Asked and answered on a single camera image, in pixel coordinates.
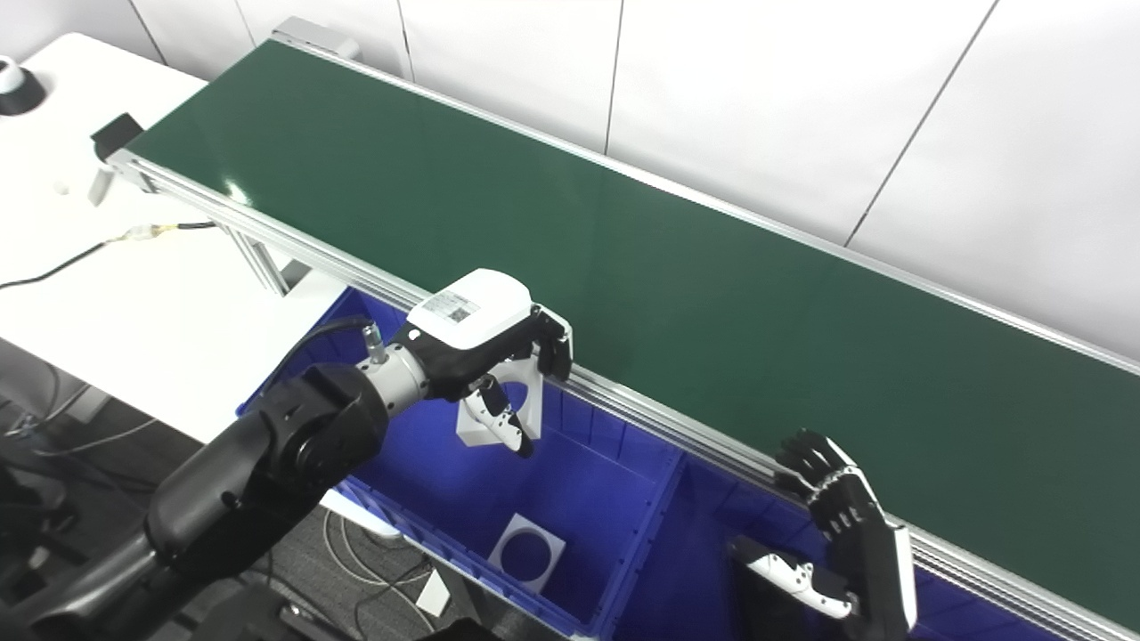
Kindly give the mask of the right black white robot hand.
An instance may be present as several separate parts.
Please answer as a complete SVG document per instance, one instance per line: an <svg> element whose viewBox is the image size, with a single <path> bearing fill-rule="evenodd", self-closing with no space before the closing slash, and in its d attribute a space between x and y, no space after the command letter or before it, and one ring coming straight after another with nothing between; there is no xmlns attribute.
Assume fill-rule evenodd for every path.
<svg viewBox="0 0 1140 641"><path fill-rule="evenodd" d="M907 526L893 524L868 476L826 435L781 443L775 482L826 539L826 561L738 535L728 541L736 632L744 640L909 640L917 577Z"/></svg>

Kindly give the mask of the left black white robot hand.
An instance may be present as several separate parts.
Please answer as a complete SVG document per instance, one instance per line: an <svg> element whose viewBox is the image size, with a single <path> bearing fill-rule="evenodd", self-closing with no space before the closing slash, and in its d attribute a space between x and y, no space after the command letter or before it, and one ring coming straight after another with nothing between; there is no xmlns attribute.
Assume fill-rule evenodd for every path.
<svg viewBox="0 0 1140 641"><path fill-rule="evenodd" d="M390 346L410 362L420 398L461 405L463 443L502 443L521 459L542 427L542 381L565 381L575 365L569 320L484 268L415 305Z"/></svg>

